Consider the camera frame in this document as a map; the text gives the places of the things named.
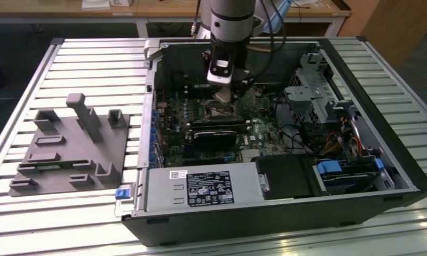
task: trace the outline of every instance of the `white label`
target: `white label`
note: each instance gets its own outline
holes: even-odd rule
[[[184,179],[187,178],[187,170],[183,171],[169,171],[169,179]]]

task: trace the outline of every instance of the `sticker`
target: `sticker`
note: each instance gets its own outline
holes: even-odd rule
[[[169,171],[169,179],[184,179],[187,178],[187,170],[183,171]]]
[[[191,207],[233,203],[228,171],[185,173],[184,175],[187,176],[188,205]]]

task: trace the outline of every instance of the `paper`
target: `paper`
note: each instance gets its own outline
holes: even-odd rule
[[[298,5],[304,4],[316,4],[319,0],[292,0],[291,1],[291,7],[298,7]]]
[[[83,11],[101,11],[109,9],[109,0],[83,0]]]

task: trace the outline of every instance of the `blue latch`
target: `blue latch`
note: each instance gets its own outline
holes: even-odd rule
[[[115,191],[115,199],[116,200],[123,200],[123,199],[129,199],[131,198],[131,188],[119,188]]]
[[[384,165],[383,165],[382,159],[375,158],[375,164],[376,164],[376,167],[378,167],[379,170],[384,169]]]
[[[342,167],[338,161],[323,161],[316,165],[319,174],[340,172]]]
[[[232,160],[232,156],[225,156],[225,164],[228,164],[231,160]]]

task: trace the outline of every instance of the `red wire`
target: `red wire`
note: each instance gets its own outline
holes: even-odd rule
[[[356,137],[358,139],[358,151],[359,151],[359,156],[362,156],[362,142],[360,142],[360,139]]]
[[[328,143],[330,143],[330,137],[331,137],[332,135],[335,135],[335,132],[331,132],[331,133],[327,135],[327,138],[326,138],[326,147],[327,147],[327,145],[328,145]]]

